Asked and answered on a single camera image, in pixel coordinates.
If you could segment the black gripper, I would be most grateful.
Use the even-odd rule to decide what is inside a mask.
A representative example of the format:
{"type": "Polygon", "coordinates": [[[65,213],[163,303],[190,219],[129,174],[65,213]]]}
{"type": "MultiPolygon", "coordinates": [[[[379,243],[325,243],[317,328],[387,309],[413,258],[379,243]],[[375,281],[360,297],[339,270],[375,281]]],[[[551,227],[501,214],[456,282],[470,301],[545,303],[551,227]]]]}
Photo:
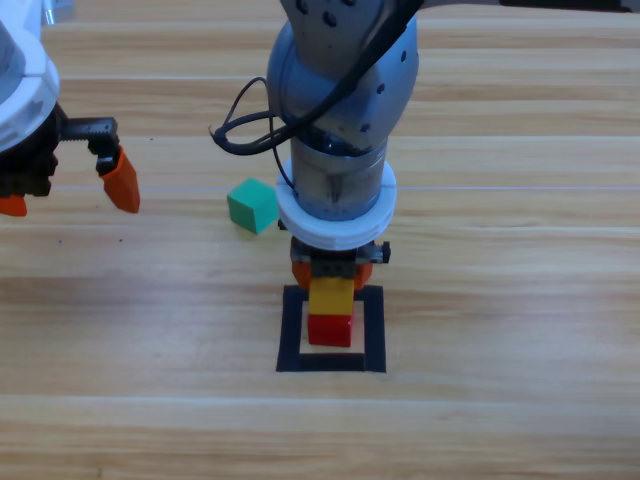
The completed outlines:
{"type": "Polygon", "coordinates": [[[108,198],[118,209],[136,214],[141,202],[137,173],[120,145],[117,129],[113,117],[70,118],[55,106],[34,133],[1,154],[0,214],[25,217],[22,196],[49,194],[50,178],[58,165],[54,151],[65,141],[88,143],[108,198]]]}
{"type": "Polygon", "coordinates": [[[376,264],[386,264],[391,257],[389,242],[374,241],[349,250],[322,250],[305,244],[297,238],[290,243],[292,274],[303,290],[310,288],[312,278],[344,278],[354,280],[354,290],[362,290],[376,264]]]}

